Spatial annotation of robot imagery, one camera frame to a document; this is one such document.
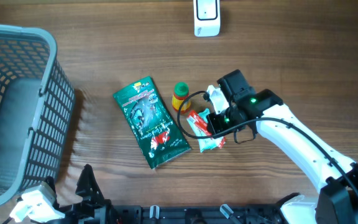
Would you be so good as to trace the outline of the green snack packet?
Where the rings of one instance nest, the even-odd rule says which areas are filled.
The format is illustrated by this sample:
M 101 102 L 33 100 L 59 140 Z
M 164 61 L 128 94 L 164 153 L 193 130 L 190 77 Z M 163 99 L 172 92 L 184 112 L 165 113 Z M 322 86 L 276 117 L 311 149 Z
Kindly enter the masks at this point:
M 191 150 L 151 77 L 137 80 L 112 96 L 151 169 Z

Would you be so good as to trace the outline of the red sauce bottle green cap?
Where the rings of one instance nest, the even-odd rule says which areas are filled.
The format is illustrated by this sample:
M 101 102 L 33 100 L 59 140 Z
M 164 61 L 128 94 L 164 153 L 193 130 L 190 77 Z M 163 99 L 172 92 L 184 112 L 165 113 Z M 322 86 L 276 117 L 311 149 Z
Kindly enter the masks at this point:
M 172 107 L 175 111 L 179 111 L 180 105 L 183 103 L 183 101 L 189 97 L 189 88 L 188 85 L 185 82 L 178 82 L 173 91 L 172 96 Z M 181 108 L 180 113 L 184 114 L 186 113 L 191 106 L 191 101 L 188 100 Z

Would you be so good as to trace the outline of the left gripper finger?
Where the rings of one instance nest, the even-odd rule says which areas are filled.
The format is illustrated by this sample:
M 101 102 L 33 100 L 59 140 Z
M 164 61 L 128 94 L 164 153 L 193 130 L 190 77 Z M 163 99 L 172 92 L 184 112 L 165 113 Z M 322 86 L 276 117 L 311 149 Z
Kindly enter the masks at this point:
M 84 201 L 103 202 L 104 197 L 94 176 L 93 168 L 86 164 L 77 181 L 75 194 Z
M 47 185 L 47 189 L 51 194 L 56 194 L 56 190 L 55 190 L 55 180 L 53 177 L 48 176 L 45 178 L 44 182 Z

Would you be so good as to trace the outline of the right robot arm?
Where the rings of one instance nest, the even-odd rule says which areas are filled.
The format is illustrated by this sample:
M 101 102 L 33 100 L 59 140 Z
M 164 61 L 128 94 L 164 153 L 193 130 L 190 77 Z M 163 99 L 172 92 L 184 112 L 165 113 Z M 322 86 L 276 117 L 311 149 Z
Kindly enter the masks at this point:
M 248 126 L 281 149 L 309 178 L 316 198 L 295 194 L 279 206 L 287 223 L 358 223 L 358 163 L 308 129 L 269 89 L 256 92 L 240 70 L 210 85 L 208 131 L 220 138 Z

